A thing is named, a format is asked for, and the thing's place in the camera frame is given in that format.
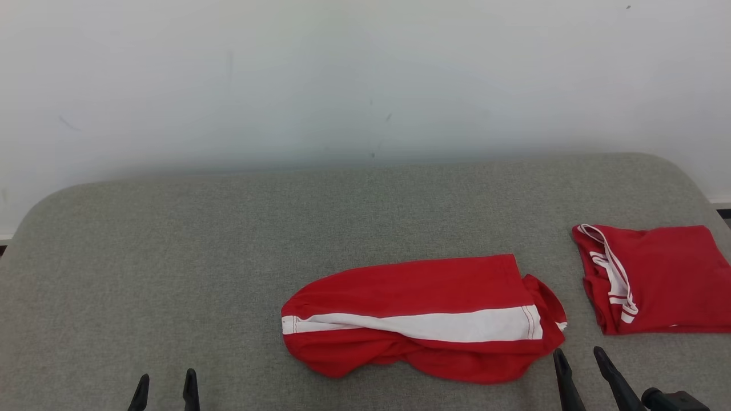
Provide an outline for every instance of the gray fabric surface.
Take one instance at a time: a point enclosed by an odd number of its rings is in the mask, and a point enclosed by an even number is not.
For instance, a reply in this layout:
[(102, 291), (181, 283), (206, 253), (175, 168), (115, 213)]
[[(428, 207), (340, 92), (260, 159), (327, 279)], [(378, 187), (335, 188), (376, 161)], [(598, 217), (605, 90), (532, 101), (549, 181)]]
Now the gray fabric surface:
[(592, 348), (636, 391), (731, 404), (731, 336), (603, 336), (584, 294), (578, 223), (731, 230), (675, 165), (614, 154), (471, 165), (122, 181), (51, 195), (0, 260), (0, 410), (560, 410), (550, 358), (481, 386), (404, 363), (340, 380), (285, 348), (279, 310), (315, 279), (364, 265), (513, 253), (561, 299), (562, 346), (587, 410), (615, 410)]

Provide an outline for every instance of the red fabric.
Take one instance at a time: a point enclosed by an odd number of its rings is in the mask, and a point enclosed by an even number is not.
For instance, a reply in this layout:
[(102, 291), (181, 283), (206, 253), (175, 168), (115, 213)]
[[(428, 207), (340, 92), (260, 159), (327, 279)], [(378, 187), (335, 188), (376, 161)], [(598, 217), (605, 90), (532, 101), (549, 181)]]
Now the red fabric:
[(367, 363), (406, 361), (437, 377), (492, 384), (519, 378), (533, 361), (564, 341), (556, 325), (566, 322), (558, 299), (535, 277), (521, 279), (510, 254), (343, 271), (305, 286), (281, 314), (302, 319), (334, 312), (383, 318), (529, 305), (540, 315), (541, 339), (446, 342), (371, 328), (284, 335), (292, 355), (329, 377), (342, 377)]
[[(584, 288), (605, 334), (731, 332), (731, 267), (706, 227), (578, 225), (572, 232)], [(624, 295), (612, 291), (610, 263), (622, 268), (616, 272), (629, 284)], [(610, 302), (627, 296), (632, 303)]]

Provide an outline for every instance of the folded red shirt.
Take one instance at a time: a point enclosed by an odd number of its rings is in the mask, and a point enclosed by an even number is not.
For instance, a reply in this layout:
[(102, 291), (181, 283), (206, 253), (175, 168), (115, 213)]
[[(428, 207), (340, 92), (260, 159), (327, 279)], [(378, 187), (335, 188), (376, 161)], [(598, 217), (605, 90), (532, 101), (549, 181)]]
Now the folded red shirt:
[(406, 361), (491, 384), (519, 378), (564, 341), (566, 315), (510, 255), (356, 268), (315, 281), (281, 310), (284, 342), (329, 377)]
[(708, 228), (573, 228), (605, 334), (731, 332), (731, 266)]

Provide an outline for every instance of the gray table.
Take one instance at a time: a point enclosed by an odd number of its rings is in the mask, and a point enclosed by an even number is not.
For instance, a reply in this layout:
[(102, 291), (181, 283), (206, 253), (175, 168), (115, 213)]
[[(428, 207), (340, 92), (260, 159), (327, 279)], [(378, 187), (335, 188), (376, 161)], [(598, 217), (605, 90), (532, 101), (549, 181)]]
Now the gray table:
[(561, 299), (562, 346), (588, 410), (614, 410), (592, 347), (635, 390), (731, 404), (731, 336), (606, 337), (570, 229), (731, 230), (675, 165), (614, 154), (468, 165), (258, 173), (76, 186), (43, 200), (0, 260), (0, 410), (182, 410), (197, 370), (213, 410), (559, 410), (553, 363), (481, 386), (404, 363), (340, 380), (292, 358), (281, 305), (329, 274), (407, 260), (513, 253)]

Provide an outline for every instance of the white stripe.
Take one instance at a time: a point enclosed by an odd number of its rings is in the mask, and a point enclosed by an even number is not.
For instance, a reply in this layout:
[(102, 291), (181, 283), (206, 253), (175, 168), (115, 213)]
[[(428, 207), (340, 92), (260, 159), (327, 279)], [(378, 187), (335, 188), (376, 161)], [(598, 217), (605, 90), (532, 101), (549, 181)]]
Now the white stripe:
[(415, 339), (444, 342), (492, 342), (542, 339), (543, 328), (535, 305), (506, 309), (483, 309), (458, 314), (431, 313), (398, 317), (334, 312), (303, 320), (294, 315), (281, 318), (282, 333), (373, 328)]
[(626, 312), (622, 311), (622, 321), (624, 321), (627, 324), (630, 324), (632, 321), (634, 321), (635, 318)]
[[(596, 236), (590, 234), (588, 229), (593, 230), (594, 232), (599, 234), (601, 238), (597, 238)], [(617, 256), (612, 253), (612, 249), (609, 247), (609, 241), (607, 240), (607, 237), (604, 235), (604, 233), (602, 233), (601, 230), (588, 224), (580, 225), (578, 230), (581, 233), (587, 235), (589, 238), (595, 240), (597, 243), (600, 243), (604, 246), (605, 254), (600, 254), (598, 252), (589, 252), (589, 256), (591, 257), (592, 261), (594, 261), (594, 264), (597, 264), (598, 266), (603, 267), (606, 270), (607, 277), (609, 277), (610, 283), (609, 295), (626, 297), (626, 299), (609, 297), (609, 302), (611, 304), (622, 304), (623, 310), (627, 311), (630, 314), (636, 315), (639, 310), (637, 309), (637, 305), (634, 302), (632, 289), (629, 287), (629, 279), (627, 278), (627, 273)], [(622, 320), (625, 323), (631, 323), (633, 319), (634, 318), (632, 316), (624, 315), (623, 313)]]

